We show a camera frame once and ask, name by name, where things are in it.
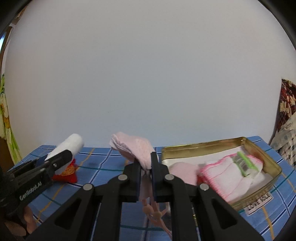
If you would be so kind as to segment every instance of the patterned fabric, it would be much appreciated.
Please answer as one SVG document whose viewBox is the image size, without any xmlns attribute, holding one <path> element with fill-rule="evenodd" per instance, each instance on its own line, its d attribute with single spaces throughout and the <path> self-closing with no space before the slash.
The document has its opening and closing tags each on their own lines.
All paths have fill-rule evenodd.
<svg viewBox="0 0 296 241">
<path fill-rule="evenodd" d="M 296 85 L 291 81 L 282 79 L 281 80 L 281 95 L 279 100 L 279 120 L 276 125 L 279 131 L 283 124 L 295 113 L 296 104 Z"/>
<path fill-rule="evenodd" d="M 270 190 L 273 200 L 262 208 L 247 216 L 244 210 L 240 215 L 247 220 L 266 241 L 273 240 L 285 225 L 296 205 L 296 171 L 259 136 L 250 137 L 257 146 L 263 149 L 282 168 L 282 174 Z M 42 157 L 55 146 L 41 146 L 26 156 L 23 162 Z M 161 155 L 161 147 L 155 150 Z M 45 192 L 39 195 L 30 207 L 33 210 L 37 224 L 43 223 L 53 212 L 55 212 L 68 198 L 73 195 L 85 183 L 101 185 L 107 183 L 112 177 L 122 173 L 126 159 L 118 151 L 109 148 L 83 148 L 75 156 L 76 164 L 79 166 L 77 183 L 54 183 Z M 171 220 L 164 217 L 165 224 L 171 228 Z M 160 228 L 154 227 L 142 212 L 141 203 L 123 203 L 120 241 L 169 241 L 168 235 Z"/>
<path fill-rule="evenodd" d="M 270 146 L 296 168 L 296 113 L 275 133 Z"/>
</svg>

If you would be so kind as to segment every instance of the red cloth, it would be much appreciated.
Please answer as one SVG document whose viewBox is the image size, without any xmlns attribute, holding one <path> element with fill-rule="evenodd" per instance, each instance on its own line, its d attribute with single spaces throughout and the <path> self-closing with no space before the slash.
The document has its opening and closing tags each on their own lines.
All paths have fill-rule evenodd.
<svg viewBox="0 0 296 241">
<path fill-rule="evenodd" d="M 76 169 L 77 165 L 75 164 L 75 159 L 73 159 L 73 161 L 69 164 L 69 166 L 67 166 L 66 170 L 61 175 L 54 175 L 52 179 L 59 182 L 76 183 Z"/>
</svg>

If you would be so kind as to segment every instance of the blue checkered tablecloth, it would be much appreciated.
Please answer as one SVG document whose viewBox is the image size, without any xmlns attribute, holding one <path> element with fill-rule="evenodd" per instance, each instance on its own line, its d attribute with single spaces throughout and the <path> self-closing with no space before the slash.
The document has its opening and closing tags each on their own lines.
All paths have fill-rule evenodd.
<svg viewBox="0 0 296 241">
<path fill-rule="evenodd" d="M 282 168 L 282 173 L 270 190 L 273 200 L 247 216 L 240 210 L 241 216 L 247 220 L 266 241 L 273 240 L 288 220 L 296 204 L 296 172 L 283 158 L 273 150 L 259 136 L 249 137 L 257 146 L 262 148 Z M 43 145 L 32 151 L 17 165 L 34 160 L 51 152 L 55 146 Z M 162 147 L 156 147 L 157 154 L 161 155 Z M 107 183 L 109 179 L 122 173 L 125 158 L 118 151 L 110 148 L 88 148 L 75 156 L 78 168 L 76 184 L 55 182 L 53 186 L 39 195 L 30 207 L 38 225 L 55 212 L 71 195 L 85 183 L 94 186 Z M 149 223 L 142 212 L 142 204 L 123 203 L 121 215 L 120 241 L 169 241 L 167 234 L 158 227 Z"/>
</svg>

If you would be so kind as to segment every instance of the white wall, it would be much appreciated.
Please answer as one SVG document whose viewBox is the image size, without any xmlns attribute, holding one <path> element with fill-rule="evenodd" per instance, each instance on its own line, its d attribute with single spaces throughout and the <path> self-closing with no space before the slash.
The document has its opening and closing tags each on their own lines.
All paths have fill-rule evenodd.
<svg viewBox="0 0 296 241">
<path fill-rule="evenodd" d="M 155 146 L 273 132 L 296 53 L 257 0 L 34 0 L 11 38 L 6 93 L 23 155 L 71 133 Z"/>
</svg>

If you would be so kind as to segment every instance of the pink cloth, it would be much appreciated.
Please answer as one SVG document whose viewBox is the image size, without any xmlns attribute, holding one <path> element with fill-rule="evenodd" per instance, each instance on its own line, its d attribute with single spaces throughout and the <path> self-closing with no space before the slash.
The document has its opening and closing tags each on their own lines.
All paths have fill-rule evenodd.
<svg viewBox="0 0 296 241">
<path fill-rule="evenodd" d="M 206 165 L 199 173 L 199 178 L 209 184 L 227 202 L 241 199 L 253 182 L 252 178 L 242 175 L 231 158 L 234 155 L 236 154 L 225 156 L 216 163 Z M 263 168 L 262 161 L 251 155 L 248 155 L 248 158 L 260 173 Z"/>
<path fill-rule="evenodd" d="M 179 177 L 183 182 L 196 186 L 198 165 L 185 162 L 176 162 L 169 167 L 170 174 Z"/>
<path fill-rule="evenodd" d="M 146 138 L 117 132 L 111 136 L 110 146 L 132 162 L 137 158 L 143 170 L 151 169 L 151 152 L 155 150 Z"/>
<path fill-rule="evenodd" d="M 138 159 L 143 169 L 139 195 L 139 199 L 143 204 L 143 212 L 151 223 L 162 228 L 172 239 L 172 232 L 168 230 L 161 219 L 167 210 L 164 209 L 163 211 L 160 211 L 159 204 L 153 199 L 152 182 L 149 170 L 151 169 L 151 152 L 155 152 L 155 150 L 149 140 L 118 132 L 112 135 L 110 145 L 128 160 L 134 162 L 135 158 Z M 150 198 L 151 205 L 147 203 L 148 197 Z"/>
</svg>

